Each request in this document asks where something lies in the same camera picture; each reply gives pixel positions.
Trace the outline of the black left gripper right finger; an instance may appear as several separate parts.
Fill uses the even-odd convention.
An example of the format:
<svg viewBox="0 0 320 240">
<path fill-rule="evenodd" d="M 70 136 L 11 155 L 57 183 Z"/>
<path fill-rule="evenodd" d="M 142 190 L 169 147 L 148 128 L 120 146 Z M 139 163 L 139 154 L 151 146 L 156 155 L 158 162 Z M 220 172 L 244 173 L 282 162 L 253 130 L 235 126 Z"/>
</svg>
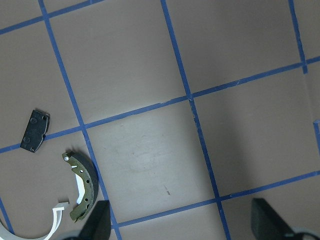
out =
<svg viewBox="0 0 320 240">
<path fill-rule="evenodd" d="M 264 198 L 251 200 L 250 226 L 256 240 L 294 240 L 296 235 Z"/>
</svg>

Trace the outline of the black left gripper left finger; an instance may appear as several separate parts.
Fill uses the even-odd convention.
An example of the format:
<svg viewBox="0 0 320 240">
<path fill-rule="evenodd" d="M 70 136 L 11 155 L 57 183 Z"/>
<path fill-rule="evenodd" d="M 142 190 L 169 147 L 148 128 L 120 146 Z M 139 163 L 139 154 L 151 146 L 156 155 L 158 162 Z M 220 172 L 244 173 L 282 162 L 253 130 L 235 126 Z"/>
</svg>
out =
<svg viewBox="0 0 320 240">
<path fill-rule="evenodd" d="M 108 240 L 111 235 L 110 201 L 98 201 L 79 234 L 80 240 Z"/>
</svg>

